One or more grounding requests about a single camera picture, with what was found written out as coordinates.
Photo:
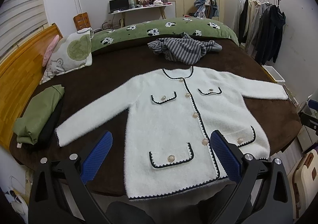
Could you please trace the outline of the green cow-print duvet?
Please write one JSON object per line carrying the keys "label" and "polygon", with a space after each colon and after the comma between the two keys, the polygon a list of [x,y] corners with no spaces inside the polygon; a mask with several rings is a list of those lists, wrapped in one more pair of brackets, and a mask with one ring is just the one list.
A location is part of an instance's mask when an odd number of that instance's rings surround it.
{"label": "green cow-print duvet", "polygon": [[224,23],[207,18],[180,17],[158,19],[137,23],[115,30],[103,30],[92,38],[92,51],[106,46],[134,39],[159,37],[164,35],[177,36],[181,33],[190,36],[230,39],[239,44],[235,32]]}

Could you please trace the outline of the side window blind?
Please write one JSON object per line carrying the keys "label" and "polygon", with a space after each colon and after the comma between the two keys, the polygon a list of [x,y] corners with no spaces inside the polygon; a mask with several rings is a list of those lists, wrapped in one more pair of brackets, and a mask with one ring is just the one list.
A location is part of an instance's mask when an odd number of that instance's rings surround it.
{"label": "side window blind", "polygon": [[4,0],[1,6],[1,57],[47,23],[43,0]]}

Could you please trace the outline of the white storage box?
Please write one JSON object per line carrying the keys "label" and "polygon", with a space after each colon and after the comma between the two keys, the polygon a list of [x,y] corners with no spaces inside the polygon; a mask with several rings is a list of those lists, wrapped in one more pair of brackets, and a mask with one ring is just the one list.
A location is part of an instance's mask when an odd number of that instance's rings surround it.
{"label": "white storage box", "polygon": [[262,66],[264,71],[272,78],[275,83],[283,84],[285,79],[280,75],[280,73],[273,67],[269,65]]}

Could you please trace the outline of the white pillow green heart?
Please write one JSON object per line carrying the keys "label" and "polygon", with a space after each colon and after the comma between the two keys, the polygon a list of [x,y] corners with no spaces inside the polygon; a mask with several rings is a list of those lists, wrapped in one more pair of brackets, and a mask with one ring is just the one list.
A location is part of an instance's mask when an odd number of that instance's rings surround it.
{"label": "white pillow green heart", "polygon": [[40,84],[92,64],[92,28],[84,28],[59,40],[54,48]]}

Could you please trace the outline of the pink pillow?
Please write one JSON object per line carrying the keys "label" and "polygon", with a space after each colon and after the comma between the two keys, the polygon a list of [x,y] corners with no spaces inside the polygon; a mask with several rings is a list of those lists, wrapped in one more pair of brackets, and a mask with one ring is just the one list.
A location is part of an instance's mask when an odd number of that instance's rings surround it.
{"label": "pink pillow", "polygon": [[51,57],[51,54],[53,53],[55,47],[57,46],[58,42],[59,42],[60,36],[56,35],[53,40],[50,42],[50,44],[48,45],[45,53],[44,53],[44,57],[43,57],[43,62],[42,62],[42,66],[45,67],[48,63],[49,58]]}

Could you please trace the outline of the wooden headboard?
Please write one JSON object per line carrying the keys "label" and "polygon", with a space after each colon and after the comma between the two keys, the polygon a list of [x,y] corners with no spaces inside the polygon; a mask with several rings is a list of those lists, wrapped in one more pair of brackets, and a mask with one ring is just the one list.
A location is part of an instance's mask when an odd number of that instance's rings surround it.
{"label": "wooden headboard", "polygon": [[55,36],[63,37],[53,23],[27,40],[1,63],[1,147],[9,150],[12,128],[43,75],[43,56]]}

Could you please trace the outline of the blue clothes pile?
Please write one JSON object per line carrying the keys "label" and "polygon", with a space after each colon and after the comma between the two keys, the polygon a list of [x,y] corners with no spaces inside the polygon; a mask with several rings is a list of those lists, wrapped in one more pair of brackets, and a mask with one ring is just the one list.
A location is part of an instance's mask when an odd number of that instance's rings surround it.
{"label": "blue clothes pile", "polygon": [[197,8],[194,17],[212,19],[219,16],[217,0],[195,0],[194,6]]}

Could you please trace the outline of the wooden chair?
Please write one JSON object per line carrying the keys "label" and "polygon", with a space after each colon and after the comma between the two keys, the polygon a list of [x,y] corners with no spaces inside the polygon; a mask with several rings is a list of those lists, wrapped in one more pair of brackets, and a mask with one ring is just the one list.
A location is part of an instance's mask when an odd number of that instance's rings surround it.
{"label": "wooden chair", "polygon": [[87,12],[74,16],[73,21],[77,30],[91,27]]}

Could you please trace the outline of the white desk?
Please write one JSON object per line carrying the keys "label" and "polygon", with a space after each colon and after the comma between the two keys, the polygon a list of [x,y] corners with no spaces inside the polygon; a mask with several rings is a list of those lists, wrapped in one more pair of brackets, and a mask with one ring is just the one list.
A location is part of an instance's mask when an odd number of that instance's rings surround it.
{"label": "white desk", "polygon": [[148,6],[123,11],[115,11],[109,14],[115,18],[119,18],[120,26],[121,23],[123,23],[125,26],[129,26],[132,24],[148,22],[157,19],[175,18],[176,8],[175,4],[171,3],[160,6]]}

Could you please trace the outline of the grey striped garment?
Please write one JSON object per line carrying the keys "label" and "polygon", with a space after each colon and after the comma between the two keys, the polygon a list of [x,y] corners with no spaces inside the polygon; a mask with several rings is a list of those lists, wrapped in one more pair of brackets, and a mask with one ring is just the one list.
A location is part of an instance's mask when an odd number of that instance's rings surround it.
{"label": "grey striped garment", "polygon": [[202,42],[182,33],[181,38],[158,38],[148,43],[155,55],[163,55],[168,61],[194,65],[209,52],[220,52],[223,47],[214,40]]}

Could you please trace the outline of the black monitor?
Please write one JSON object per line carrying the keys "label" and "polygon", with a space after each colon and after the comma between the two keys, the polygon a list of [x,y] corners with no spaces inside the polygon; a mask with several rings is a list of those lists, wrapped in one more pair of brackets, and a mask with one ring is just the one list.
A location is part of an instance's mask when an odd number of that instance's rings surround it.
{"label": "black monitor", "polygon": [[110,0],[110,13],[129,9],[129,0]]}

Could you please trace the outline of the folded green garment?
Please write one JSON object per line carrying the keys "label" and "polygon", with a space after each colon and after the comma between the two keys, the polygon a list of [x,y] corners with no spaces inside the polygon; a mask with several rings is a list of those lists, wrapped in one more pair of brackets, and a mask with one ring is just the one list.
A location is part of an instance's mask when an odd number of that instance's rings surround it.
{"label": "folded green garment", "polygon": [[17,135],[18,144],[35,145],[38,142],[42,129],[64,93],[65,88],[62,85],[54,85],[30,100],[23,116],[14,123],[13,132]]}

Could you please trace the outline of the white fuzzy cardigan black trim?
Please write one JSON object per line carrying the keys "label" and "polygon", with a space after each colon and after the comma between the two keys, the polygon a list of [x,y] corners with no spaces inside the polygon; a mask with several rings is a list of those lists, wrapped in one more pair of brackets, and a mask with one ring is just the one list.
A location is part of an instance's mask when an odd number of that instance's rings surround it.
{"label": "white fuzzy cardigan black trim", "polygon": [[269,140],[245,99],[286,100],[283,86],[192,66],[135,76],[57,127],[66,146],[128,111],[124,185],[131,200],[181,193],[227,177],[211,145],[218,130],[256,159],[270,155]]}

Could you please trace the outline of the hanging dark clothes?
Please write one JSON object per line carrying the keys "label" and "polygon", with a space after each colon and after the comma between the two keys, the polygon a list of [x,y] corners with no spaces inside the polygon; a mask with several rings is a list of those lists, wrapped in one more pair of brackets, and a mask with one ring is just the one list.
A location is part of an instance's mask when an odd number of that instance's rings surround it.
{"label": "hanging dark clothes", "polygon": [[280,0],[238,0],[232,30],[239,45],[259,65],[276,62],[285,25]]}

